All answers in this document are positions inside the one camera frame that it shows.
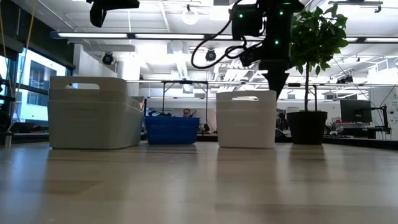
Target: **computer monitor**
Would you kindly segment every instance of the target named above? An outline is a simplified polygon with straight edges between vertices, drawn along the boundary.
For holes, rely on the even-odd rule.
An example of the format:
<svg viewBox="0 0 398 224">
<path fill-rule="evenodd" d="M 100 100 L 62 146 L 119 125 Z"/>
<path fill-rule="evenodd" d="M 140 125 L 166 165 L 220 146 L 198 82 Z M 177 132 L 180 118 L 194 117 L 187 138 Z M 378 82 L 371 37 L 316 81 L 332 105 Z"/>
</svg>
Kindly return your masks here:
<svg viewBox="0 0 398 224">
<path fill-rule="evenodd" d="M 365 100 L 341 100 L 341 121 L 355 123 L 372 122 L 371 102 Z"/>
</svg>

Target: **black plant pot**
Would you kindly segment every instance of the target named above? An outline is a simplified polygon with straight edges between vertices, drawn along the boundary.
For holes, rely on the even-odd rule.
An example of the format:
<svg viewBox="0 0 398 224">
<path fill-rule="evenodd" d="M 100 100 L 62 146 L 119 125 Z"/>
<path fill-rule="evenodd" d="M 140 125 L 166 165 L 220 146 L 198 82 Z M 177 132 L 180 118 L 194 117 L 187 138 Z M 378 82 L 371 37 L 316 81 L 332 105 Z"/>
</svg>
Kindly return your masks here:
<svg viewBox="0 0 398 224">
<path fill-rule="evenodd" d="M 294 144 L 322 144 L 325 123 L 328 119 L 327 112 L 308 111 L 288 113 L 287 119 Z"/>
</svg>

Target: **camera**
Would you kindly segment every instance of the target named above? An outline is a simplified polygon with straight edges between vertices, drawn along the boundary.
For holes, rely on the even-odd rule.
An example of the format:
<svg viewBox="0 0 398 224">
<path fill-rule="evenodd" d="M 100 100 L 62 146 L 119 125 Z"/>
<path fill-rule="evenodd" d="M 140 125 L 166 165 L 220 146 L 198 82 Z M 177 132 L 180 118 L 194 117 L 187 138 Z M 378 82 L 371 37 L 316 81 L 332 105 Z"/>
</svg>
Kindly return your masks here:
<svg viewBox="0 0 398 224">
<path fill-rule="evenodd" d="M 105 65 L 112 65 L 115 62 L 112 52 L 105 52 L 105 56 L 102 58 L 102 62 Z"/>
<path fill-rule="evenodd" d="M 139 1 L 137 0 L 86 0 L 86 2 L 93 3 L 90 11 L 90 21 L 96 27 L 102 27 L 106 13 L 109 10 L 137 9 L 139 7 Z"/>
<path fill-rule="evenodd" d="M 206 61 L 211 62 L 216 60 L 216 52 L 214 51 L 214 49 L 209 49 L 206 53 Z"/>
</svg>

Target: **table surface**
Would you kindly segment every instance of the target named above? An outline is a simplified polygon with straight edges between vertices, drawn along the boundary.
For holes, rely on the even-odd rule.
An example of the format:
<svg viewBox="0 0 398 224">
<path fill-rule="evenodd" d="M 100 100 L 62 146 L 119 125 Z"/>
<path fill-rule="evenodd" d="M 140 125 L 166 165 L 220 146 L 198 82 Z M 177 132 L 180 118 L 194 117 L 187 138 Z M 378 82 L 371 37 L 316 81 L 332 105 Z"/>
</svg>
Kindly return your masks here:
<svg viewBox="0 0 398 224">
<path fill-rule="evenodd" d="M 349 146 L 0 149 L 0 223 L 396 223 L 398 153 Z"/>
</svg>

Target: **blue basket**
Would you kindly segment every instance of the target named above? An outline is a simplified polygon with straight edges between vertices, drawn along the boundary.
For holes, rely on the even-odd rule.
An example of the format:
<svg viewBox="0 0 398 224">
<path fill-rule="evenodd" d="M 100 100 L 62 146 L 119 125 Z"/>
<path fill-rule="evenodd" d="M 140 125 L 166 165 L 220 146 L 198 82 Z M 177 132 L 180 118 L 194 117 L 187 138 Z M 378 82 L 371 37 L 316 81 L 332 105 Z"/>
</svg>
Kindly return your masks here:
<svg viewBox="0 0 398 224">
<path fill-rule="evenodd" d="M 193 144 L 199 118 L 145 117 L 149 144 Z"/>
</svg>

